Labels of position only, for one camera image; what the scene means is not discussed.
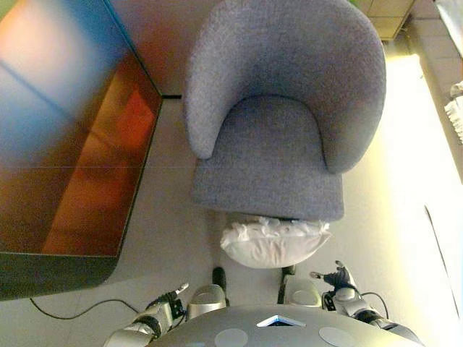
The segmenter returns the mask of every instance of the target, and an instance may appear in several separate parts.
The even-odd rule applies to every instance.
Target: tiled floor
[[[393,43],[386,51],[395,57],[407,53]],[[428,150],[425,141],[434,139],[419,137],[421,127],[434,125],[432,104],[426,104],[429,113],[417,115],[413,111],[413,102],[423,104],[413,99],[412,92],[421,85],[420,79],[401,81],[398,76],[403,71],[394,69],[399,70],[389,79],[386,111],[378,133],[365,157],[344,176],[346,215],[332,223],[334,237],[298,265],[298,273],[331,272],[334,260],[340,259],[350,267],[361,290],[383,295],[393,320],[412,328],[427,347],[444,346],[456,341],[458,321],[436,240],[422,210],[420,190],[429,190],[423,186],[426,179],[432,180],[428,183],[433,189],[439,189],[443,180],[447,181],[443,186],[450,187],[454,176],[446,172],[448,161],[432,161],[449,154]],[[394,97],[407,88],[410,104],[396,105]],[[278,270],[242,267],[219,248],[221,230],[239,216],[203,210],[190,202],[195,157],[185,139],[181,111],[179,100],[163,104],[121,259],[108,283],[38,298],[44,309],[71,315],[110,297],[125,299],[142,309],[158,295],[187,281],[191,287],[182,294],[186,303],[197,287],[210,282],[214,265],[226,270],[232,305],[276,302]],[[415,124],[417,116],[426,121]],[[441,141],[440,133],[436,134]],[[403,155],[414,159],[398,162],[406,158]],[[422,166],[426,156],[437,166],[435,176],[429,176]],[[320,290],[328,288],[322,283],[316,285]],[[379,301],[371,298],[371,302],[382,310]],[[76,320],[56,321],[37,312],[27,300],[2,302],[0,312],[0,346],[11,347],[102,346],[111,332],[134,316],[122,305],[106,304]]]

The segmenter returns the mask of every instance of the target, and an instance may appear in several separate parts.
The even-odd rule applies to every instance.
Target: black cable
[[[387,320],[389,319],[388,307],[386,306],[386,303],[385,303],[385,301],[383,300],[383,298],[381,297],[381,295],[379,295],[378,293],[375,293],[374,291],[368,291],[368,292],[363,293],[363,294],[360,294],[360,295],[361,295],[361,296],[364,296],[364,295],[376,295],[376,296],[383,302],[384,310],[386,311],[386,319],[387,319]]]
[[[168,331],[171,331],[172,329],[175,329],[176,327],[178,327],[179,325],[181,325],[182,322],[183,322],[183,320],[185,319],[186,315],[187,315],[187,313],[185,312],[185,313],[182,315],[182,318],[180,319],[180,321],[179,321],[177,324],[172,325],[172,326],[169,328]]]
[[[442,259],[443,268],[444,268],[444,270],[446,271],[447,278],[448,278],[449,281],[450,281],[450,275],[449,275],[449,272],[448,272],[448,270],[447,270],[447,265],[446,265],[445,258],[443,257],[443,253],[442,253],[442,249],[441,249],[441,244],[439,244],[439,238],[437,237],[436,228],[434,228],[433,218],[431,217],[431,212],[429,212],[428,206],[426,206],[426,205],[425,205],[425,212],[426,212],[426,215],[428,216],[429,223],[431,224],[431,228],[433,229],[434,238],[436,239],[437,248],[439,249],[439,253],[441,254],[441,259]],[[453,298],[454,304],[455,304],[456,315],[457,315],[458,318],[459,318],[459,317],[460,317],[460,311],[459,311],[459,308],[458,308],[458,304],[456,304],[455,293],[454,293],[454,290],[453,290],[453,288],[451,287],[451,285],[450,285],[450,289],[451,289],[451,295],[452,295],[452,298]]]
[[[37,304],[36,302],[34,301],[34,299],[32,298],[29,298],[30,302],[32,302],[32,305],[35,306],[36,309],[38,309],[40,312],[42,312],[44,315],[46,316],[49,316],[51,318],[54,318],[55,320],[73,320],[75,318],[78,318],[80,316],[82,316],[83,314],[89,312],[91,309],[97,307],[98,305],[101,305],[101,304],[104,304],[106,302],[110,302],[110,301],[118,301],[122,304],[124,304],[125,306],[129,307],[133,312],[135,313],[139,313],[138,310],[136,310],[133,306],[131,306],[130,304],[128,304],[127,302],[125,302],[124,300],[121,300],[121,299],[107,299],[107,300],[103,300],[103,301],[100,301],[100,302],[97,302],[96,304],[90,306],[88,309],[86,309],[85,311],[79,313],[79,314],[76,314],[75,316],[71,316],[71,317],[59,317],[59,316],[55,316],[53,314],[49,314],[48,312],[45,312],[43,311]]]

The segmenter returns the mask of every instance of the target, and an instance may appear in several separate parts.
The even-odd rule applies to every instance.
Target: white pillow
[[[258,223],[233,223],[220,245],[238,263],[255,269],[296,265],[306,260],[332,236],[328,223],[281,221],[260,217]]]

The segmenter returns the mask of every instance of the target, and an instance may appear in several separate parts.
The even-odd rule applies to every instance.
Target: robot
[[[310,273],[332,291],[320,295],[310,279],[295,275],[295,266],[285,267],[277,304],[241,307],[229,306],[225,272],[217,267],[213,284],[199,288],[187,309],[178,299],[185,283],[149,303],[104,347],[423,346],[409,328],[371,307],[349,270],[336,265],[335,273]]]

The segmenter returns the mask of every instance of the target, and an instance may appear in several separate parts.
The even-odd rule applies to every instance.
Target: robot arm
[[[339,314],[374,325],[422,345],[420,339],[408,327],[382,317],[378,311],[371,307],[357,290],[354,278],[347,267],[338,260],[336,265],[335,273],[329,273],[328,275],[316,272],[310,273],[310,277],[324,280],[334,287],[333,291],[322,295],[324,309],[337,311]]]
[[[184,283],[175,291],[165,293],[149,303],[130,325],[115,331],[103,347],[143,347],[167,333],[174,320],[186,314],[177,297],[188,286],[188,283]]]

